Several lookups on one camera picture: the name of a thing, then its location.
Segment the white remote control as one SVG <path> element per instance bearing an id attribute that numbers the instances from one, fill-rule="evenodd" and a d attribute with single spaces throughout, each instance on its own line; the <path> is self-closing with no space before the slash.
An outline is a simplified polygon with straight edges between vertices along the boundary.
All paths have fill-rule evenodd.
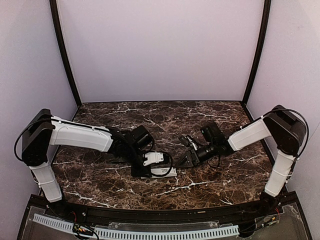
<path id="1" fill-rule="evenodd" d="M 169 177 L 176 177 L 177 171 L 176 169 L 169 168 L 169 167 L 162 167 L 162 168 L 151 168 L 151 177 L 148 176 L 140 176 L 141 179 L 156 179 L 156 178 L 169 178 Z"/>

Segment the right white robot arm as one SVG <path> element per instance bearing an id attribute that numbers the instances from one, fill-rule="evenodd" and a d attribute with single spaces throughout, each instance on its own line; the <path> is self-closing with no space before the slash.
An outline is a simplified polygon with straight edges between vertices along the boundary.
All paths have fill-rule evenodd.
<path id="1" fill-rule="evenodd" d="M 283 187 L 293 174 L 296 162 L 307 146 L 310 129 L 299 112 L 275 106 L 251 123 L 225 137 L 213 122 L 200 129 L 206 145 L 198 144 L 191 136 L 181 136 L 180 141 L 188 150 L 176 163 L 176 168 L 192 168 L 217 156 L 229 156 L 245 147 L 273 138 L 277 156 L 270 177 L 259 197 L 261 211 L 273 209 L 280 201 Z"/>

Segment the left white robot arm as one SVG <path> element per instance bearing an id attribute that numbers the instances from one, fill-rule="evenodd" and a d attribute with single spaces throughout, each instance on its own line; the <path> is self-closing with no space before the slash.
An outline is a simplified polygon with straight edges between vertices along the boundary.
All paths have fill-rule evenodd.
<path id="1" fill-rule="evenodd" d="M 49 146 L 73 146 L 112 154 L 127 161 L 133 177 L 150 178 L 152 172 L 145 165 L 143 149 L 153 145 L 154 139 L 140 125 L 133 130 L 93 126 L 68 121 L 43 108 L 17 137 L 22 142 L 21 155 L 16 158 L 25 163 L 37 180 L 50 203 L 63 199 L 63 191 L 48 161 Z"/>

